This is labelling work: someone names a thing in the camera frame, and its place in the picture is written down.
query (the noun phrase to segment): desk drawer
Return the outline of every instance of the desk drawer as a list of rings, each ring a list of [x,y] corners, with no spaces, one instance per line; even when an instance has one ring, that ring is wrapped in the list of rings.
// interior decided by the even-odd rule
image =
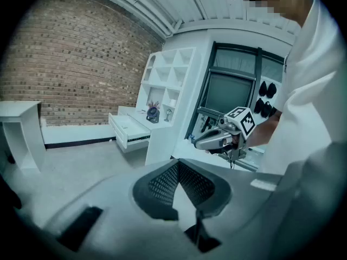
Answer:
[[[112,126],[117,144],[123,152],[148,146],[151,131],[132,117],[108,114],[108,123]]]

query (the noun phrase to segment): white desk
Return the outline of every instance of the white desk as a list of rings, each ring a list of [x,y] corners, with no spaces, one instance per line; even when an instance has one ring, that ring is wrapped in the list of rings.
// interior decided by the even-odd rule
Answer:
[[[46,149],[38,122],[40,101],[0,101],[0,122],[12,156],[22,171],[39,171]]]

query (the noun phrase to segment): white ceiling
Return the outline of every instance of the white ceiling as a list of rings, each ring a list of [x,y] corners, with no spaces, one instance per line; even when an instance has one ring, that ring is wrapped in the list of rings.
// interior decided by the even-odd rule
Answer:
[[[198,29],[242,29],[293,44],[300,26],[243,0],[111,0],[161,37]]]

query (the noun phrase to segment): person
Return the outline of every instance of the person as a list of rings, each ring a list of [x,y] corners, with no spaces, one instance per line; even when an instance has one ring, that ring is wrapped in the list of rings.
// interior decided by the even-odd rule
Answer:
[[[275,114],[259,124],[247,146],[267,144],[259,172],[284,174],[289,164],[303,161],[328,147],[334,140],[334,116],[322,119],[334,107],[331,97],[326,107],[313,103],[326,95],[325,86],[345,61],[345,42],[335,20],[320,0],[251,0],[273,8],[282,17],[296,21],[301,31],[285,58],[282,86]]]

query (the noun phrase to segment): white baseboard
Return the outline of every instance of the white baseboard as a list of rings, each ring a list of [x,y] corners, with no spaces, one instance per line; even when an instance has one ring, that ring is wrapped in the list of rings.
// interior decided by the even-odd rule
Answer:
[[[41,132],[44,144],[95,140],[115,136],[110,125],[42,126]]]

